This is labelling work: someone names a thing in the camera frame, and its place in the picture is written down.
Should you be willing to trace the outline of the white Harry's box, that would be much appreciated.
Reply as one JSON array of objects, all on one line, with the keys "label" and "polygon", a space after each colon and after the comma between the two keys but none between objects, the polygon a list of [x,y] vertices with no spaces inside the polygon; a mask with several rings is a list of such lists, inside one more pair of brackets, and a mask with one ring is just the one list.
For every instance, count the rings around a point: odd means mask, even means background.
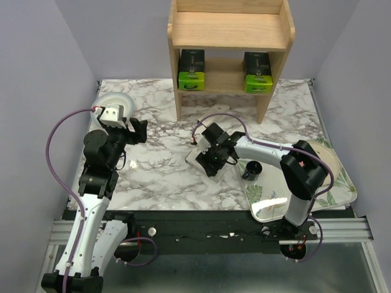
[{"label": "white Harry's box", "polygon": [[218,121],[219,118],[217,116],[215,117],[210,117],[210,118],[207,118],[206,120],[204,120],[202,122],[202,124],[197,128],[196,132],[195,132],[195,142],[197,143],[196,144],[196,148],[200,151],[204,150],[206,145],[208,144],[208,142],[206,141],[206,139],[204,138],[204,136],[202,135],[202,133],[204,132],[204,130],[206,130],[206,128]]},{"label": "white Harry's box", "polygon": [[190,165],[193,169],[197,170],[199,173],[202,175],[206,176],[208,179],[214,181],[214,182],[219,182],[222,177],[225,175],[225,173],[229,170],[227,166],[223,167],[220,169],[216,175],[214,176],[207,176],[205,169],[201,166],[199,162],[196,161],[196,157],[200,154],[200,151],[195,149],[192,150],[186,157],[185,157],[185,162]]}]

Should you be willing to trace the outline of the green black Gillette box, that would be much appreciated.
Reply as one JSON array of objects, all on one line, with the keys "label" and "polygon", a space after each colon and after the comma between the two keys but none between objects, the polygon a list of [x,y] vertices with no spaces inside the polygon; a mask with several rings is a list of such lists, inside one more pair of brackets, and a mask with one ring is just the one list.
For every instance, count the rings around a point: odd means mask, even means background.
[{"label": "green black Gillette box", "polygon": [[244,91],[246,93],[270,93],[273,86],[273,79],[268,53],[245,52],[243,72]]}]

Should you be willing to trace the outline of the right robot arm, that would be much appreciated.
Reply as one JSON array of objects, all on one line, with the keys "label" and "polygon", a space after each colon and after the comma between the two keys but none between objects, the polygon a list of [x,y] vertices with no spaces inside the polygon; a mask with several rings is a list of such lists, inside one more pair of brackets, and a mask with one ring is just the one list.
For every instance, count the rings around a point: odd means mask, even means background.
[{"label": "right robot arm", "polygon": [[318,189],[327,176],[333,177],[331,169],[308,142],[300,140],[293,145],[276,145],[256,141],[245,132],[236,131],[230,135],[216,123],[207,126],[201,135],[206,145],[201,147],[195,160],[208,177],[216,176],[229,158],[250,159],[280,169],[291,192],[281,232],[288,239],[302,234],[313,201],[320,194]]}]

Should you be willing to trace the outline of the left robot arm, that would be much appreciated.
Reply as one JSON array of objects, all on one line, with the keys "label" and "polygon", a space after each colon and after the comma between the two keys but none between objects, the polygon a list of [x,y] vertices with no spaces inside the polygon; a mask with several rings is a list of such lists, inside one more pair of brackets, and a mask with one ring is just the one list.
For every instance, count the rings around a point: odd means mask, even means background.
[{"label": "left robot arm", "polygon": [[53,273],[44,274],[45,292],[101,292],[103,275],[121,241],[135,235],[134,217],[119,212],[107,219],[102,235],[101,221],[114,193],[119,174],[117,164],[127,145],[145,143],[146,120],[130,120],[128,128],[90,131],[84,137],[84,169],[79,178],[78,210],[65,250]]}]

